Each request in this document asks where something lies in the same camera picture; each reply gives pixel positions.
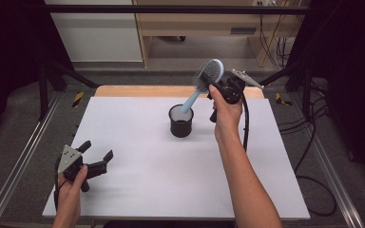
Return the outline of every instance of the metal pole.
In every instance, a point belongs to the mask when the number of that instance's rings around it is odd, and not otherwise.
[[[28,10],[67,13],[199,13],[199,14],[320,14],[327,9],[308,7],[235,7],[235,6],[145,6],[145,5],[24,5]]]

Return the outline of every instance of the brush bristles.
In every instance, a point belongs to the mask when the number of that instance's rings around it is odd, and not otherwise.
[[[204,64],[201,67],[201,70],[194,75],[193,84],[196,90],[200,91],[201,93],[207,93],[209,91],[208,87],[206,86],[206,83],[201,80],[201,75],[203,73],[207,74],[212,80],[215,81],[221,74],[221,65],[217,61],[211,60]]]

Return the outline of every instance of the person's left hand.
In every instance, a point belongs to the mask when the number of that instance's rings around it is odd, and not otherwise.
[[[80,192],[83,181],[86,179],[87,165],[84,165],[72,183],[64,177],[58,176],[62,185],[59,191],[58,210],[52,227],[75,227],[81,215]]]

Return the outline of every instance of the white cabinet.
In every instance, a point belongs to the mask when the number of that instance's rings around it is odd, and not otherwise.
[[[132,5],[130,0],[46,0],[48,5]],[[132,13],[52,13],[73,63],[141,62]]]

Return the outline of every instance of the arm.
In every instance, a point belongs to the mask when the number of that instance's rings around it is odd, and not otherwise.
[[[277,209],[260,183],[240,142],[241,102],[228,104],[213,86],[209,87],[218,120],[215,137],[221,152],[239,228],[282,227]]]
[[[75,227],[81,215],[80,191],[86,175],[87,166],[84,165],[73,184],[68,182],[63,174],[58,177],[58,182],[63,185],[59,192],[58,211],[54,224],[52,225],[53,228]]]

